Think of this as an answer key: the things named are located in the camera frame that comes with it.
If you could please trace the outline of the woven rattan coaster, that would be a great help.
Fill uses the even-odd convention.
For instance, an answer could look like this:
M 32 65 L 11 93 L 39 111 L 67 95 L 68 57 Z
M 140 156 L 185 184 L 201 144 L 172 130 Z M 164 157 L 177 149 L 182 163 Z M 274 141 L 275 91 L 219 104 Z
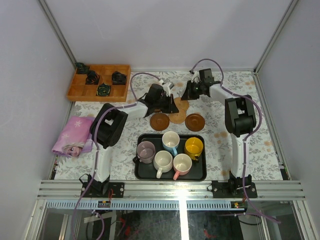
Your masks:
M 173 124 L 181 124 L 187 118 L 187 112 L 183 109 L 180 109 L 178 113 L 168 114 L 169 120 Z
M 174 103 L 179 110 L 187 111 L 189 109 L 189 102 L 187 100 L 181 100 L 180 97 L 174 98 Z

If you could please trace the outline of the blue mug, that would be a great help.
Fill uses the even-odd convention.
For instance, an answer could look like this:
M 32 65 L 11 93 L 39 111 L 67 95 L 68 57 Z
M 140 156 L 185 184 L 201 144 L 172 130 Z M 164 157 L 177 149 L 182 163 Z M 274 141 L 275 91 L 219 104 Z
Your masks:
M 180 137 L 174 131 L 167 131 L 162 136 L 162 146 L 164 150 L 170 152 L 173 157 L 178 154 L 178 146 L 180 144 Z

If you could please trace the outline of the yellow mug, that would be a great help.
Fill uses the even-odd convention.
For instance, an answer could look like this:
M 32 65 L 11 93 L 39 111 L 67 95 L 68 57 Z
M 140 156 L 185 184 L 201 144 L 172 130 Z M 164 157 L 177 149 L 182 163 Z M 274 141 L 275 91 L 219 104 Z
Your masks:
M 188 138 L 184 144 L 184 153 L 188 155 L 193 161 L 199 161 L 203 149 L 204 144 L 197 137 Z

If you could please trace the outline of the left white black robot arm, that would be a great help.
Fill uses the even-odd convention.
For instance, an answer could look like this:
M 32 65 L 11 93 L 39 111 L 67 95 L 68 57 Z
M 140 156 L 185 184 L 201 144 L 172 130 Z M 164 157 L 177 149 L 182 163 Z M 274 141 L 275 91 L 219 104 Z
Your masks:
M 171 89 L 173 82 L 153 83 L 148 92 L 136 103 L 114 106 L 105 103 L 90 126 L 92 140 L 97 152 L 93 172 L 88 176 L 89 189 L 98 197 L 105 197 L 110 190 L 110 166 L 113 146 L 119 141 L 129 120 L 141 119 L 153 113 L 178 113 Z

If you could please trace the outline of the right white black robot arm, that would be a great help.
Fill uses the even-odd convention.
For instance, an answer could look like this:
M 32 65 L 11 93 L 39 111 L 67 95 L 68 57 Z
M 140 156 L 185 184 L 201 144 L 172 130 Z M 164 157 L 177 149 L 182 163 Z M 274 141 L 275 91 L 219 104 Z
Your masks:
M 249 170 L 249 142 L 257 120 L 254 102 L 250 95 L 240 95 L 214 80 L 210 68 L 191 70 L 192 77 L 187 81 L 182 100 L 197 100 L 206 95 L 224 106 L 224 123 L 232 140 L 232 164 L 228 180 L 228 192 L 240 197 L 246 187 L 252 184 Z

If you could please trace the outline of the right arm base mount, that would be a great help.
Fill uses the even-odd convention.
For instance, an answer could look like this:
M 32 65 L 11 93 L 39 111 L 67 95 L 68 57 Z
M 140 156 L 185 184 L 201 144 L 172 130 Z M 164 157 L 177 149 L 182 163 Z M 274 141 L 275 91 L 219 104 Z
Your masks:
M 244 185 L 241 177 L 234 177 L 230 174 L 227 182 L 213 180 L 211 188 L 213 197 L 217 199 L 243 198 L 245 197 L 244 190 L 250 199 L 258 197 L 256 185 L 252 182 L 250 174 L 244 178 Z

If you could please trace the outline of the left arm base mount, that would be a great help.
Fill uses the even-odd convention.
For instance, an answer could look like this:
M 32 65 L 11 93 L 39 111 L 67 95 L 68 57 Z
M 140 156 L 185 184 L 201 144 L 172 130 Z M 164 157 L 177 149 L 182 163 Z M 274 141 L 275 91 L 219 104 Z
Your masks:
M 88 190 L 83 193 L 89 183 L 92 180 L 92 176 L 89 174 L 83 174 L 79 181 L 82 184 L 81 188 L 81 195 L 84 198 L 123 198 L 125 192 L 125 183 L 124 182 L 110 182 L 110 178 L 108 177 L 106 181 L 99 182 L 93 180 L 91 185 L 89 186 Z

